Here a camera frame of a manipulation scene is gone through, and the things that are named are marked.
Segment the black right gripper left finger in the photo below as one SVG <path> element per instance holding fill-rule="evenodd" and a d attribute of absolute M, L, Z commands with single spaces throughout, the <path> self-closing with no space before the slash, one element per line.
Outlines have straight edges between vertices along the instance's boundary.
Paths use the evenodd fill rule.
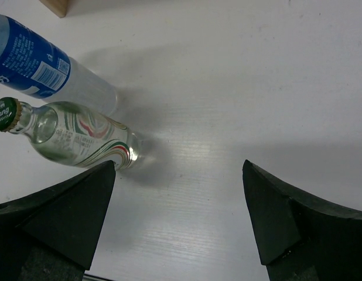
<path fill-rule="evenodd" d="M 82 280 L 114 188 L 111 160 L 0 204 L 0 280 Z"/>

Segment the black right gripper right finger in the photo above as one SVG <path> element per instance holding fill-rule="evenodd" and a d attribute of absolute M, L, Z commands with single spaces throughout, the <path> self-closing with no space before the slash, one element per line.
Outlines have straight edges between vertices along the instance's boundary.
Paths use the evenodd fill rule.
<path fill-rule="evenodd" d="M 362 280 L 362 211 L 305 192 L 249 160 L 243 186 L 270 280 Z"/>

